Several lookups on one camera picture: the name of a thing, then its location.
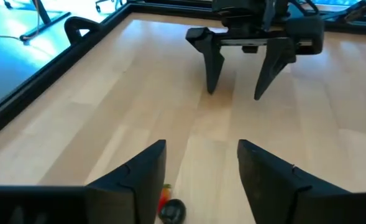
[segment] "light wood surface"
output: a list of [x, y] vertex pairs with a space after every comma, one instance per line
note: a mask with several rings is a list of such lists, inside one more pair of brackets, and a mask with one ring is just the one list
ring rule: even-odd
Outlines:
[[216, 21], [132, 14], [0, 132], [0, 184], [81, 185], [158, 139], [187, 223], [254, 223], [237, 168], [248, 139], [351, 191], [366, 191], [366, 36], [327, 33], [260, 101], [265, 55], [226, 47], [213, 95], [187, 29]]

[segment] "red object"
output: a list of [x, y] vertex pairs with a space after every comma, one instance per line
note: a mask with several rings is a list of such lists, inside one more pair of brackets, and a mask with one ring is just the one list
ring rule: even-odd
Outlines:
[[172, 186], [170, 184], [164, 184], [160, 193], [160, 199], [158, 204], [158, 213], [160, 213], [162, 207], [170, 200]]

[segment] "cable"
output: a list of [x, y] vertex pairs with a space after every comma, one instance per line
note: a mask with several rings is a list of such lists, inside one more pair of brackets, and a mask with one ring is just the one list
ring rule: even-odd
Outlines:
[[[40, 14], [39, 14], [39, 3], [38, 0], [34, 0], [35, 1], [35, 8], [36, 8], [36, 12], [37, 12], [37, 27], [36, 27], [36, 33], [30, 37], [24, 37], [24, 40], [30, 40], [33, 39], [34, 37], [39, 35], [39, 25], [40, 25]], [[24, 40], [20, 40], [20, 38], [18, 37], [14, 37], [14, 36], [10, 36], [10, 35], [0, 35], [0, 38], [10, 38], [10, 39], [16, 39], [19, 41], [24, 41]]]

